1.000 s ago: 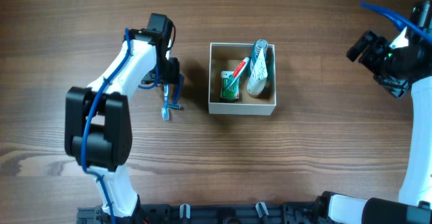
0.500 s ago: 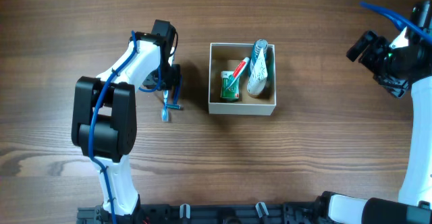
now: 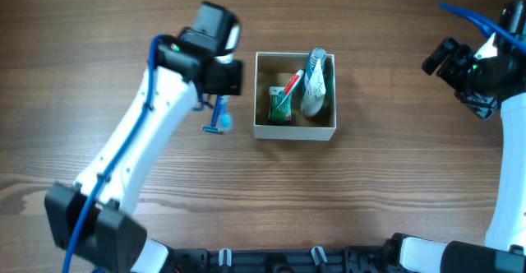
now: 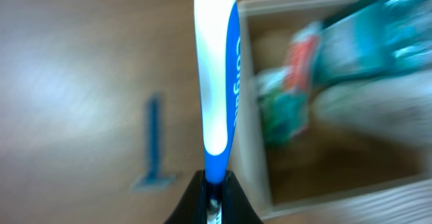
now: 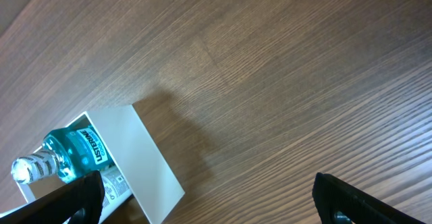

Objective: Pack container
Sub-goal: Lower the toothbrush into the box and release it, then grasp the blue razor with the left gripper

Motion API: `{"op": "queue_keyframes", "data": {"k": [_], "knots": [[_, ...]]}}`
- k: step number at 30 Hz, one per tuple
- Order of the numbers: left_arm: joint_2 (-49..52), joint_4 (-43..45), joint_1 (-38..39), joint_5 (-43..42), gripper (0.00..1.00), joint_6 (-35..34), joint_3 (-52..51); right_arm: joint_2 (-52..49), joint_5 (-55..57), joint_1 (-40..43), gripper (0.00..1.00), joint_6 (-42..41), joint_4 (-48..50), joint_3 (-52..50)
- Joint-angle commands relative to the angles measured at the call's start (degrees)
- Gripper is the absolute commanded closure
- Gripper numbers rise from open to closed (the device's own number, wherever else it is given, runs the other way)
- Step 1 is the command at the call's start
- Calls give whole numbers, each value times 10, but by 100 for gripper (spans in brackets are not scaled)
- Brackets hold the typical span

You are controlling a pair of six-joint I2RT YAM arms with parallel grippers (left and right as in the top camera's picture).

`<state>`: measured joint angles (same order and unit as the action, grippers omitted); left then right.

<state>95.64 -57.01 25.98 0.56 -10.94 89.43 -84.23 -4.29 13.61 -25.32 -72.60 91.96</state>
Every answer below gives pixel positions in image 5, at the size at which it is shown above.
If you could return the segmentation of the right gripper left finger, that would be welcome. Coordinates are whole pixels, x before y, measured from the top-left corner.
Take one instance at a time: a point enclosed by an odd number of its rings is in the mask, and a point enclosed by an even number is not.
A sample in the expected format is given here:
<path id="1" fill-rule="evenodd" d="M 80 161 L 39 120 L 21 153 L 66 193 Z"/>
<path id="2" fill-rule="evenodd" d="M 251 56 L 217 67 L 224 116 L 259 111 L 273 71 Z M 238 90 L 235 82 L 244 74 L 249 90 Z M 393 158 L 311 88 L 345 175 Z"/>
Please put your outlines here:
<path id="1" fill-rule="evenodd" d="M 101 174 L 99 171 L 92 171 L 1 217 L 1 222 L 98 224 L 104 197 Z"/>

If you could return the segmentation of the white lotion tube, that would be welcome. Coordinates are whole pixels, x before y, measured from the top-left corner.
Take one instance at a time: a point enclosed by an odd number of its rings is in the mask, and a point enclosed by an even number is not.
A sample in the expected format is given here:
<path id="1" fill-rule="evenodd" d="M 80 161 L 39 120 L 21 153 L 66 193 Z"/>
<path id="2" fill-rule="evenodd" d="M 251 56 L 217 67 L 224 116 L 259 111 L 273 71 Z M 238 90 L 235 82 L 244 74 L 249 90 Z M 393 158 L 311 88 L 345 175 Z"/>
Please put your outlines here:
<path id="1" fill-rule="evenodd" d="M 101 177 L 105 189 L 105 197 L 102 204 L 103 209 L 99 218 L 99 224 L 132 195 L 132 191 L 126 179 L 116 166 L 101 171 Z"/>

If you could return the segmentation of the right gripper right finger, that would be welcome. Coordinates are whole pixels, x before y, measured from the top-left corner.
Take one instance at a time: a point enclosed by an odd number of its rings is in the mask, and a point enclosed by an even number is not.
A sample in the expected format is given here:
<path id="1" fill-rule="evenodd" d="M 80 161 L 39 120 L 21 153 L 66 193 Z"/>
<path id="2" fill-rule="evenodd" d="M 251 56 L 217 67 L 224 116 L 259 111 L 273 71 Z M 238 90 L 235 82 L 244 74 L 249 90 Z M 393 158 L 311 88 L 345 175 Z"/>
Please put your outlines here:
<path id="1" fill-rule="evenodd" d="M 328 173 L 316 174 L 312 195 L 322 223 L 422 223 Z"/>

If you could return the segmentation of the teal mouthwash bottle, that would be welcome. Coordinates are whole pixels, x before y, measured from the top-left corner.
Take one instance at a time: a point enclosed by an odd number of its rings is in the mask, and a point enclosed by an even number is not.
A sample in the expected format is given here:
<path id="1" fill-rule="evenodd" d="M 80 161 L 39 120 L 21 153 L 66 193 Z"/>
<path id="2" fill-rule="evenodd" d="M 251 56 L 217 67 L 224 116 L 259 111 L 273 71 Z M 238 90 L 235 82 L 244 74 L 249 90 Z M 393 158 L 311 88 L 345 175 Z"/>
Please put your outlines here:
<path id="1" fill-rule="evenodd" d="M 19 184 L 31 184 L 52 175 L 68 184 L 91 171 L 105 170 L 112 165 L 113 159 L 103 141 L 89 125 L 49 132 L 40 150 L 12 163 L 11 175 Z"/>

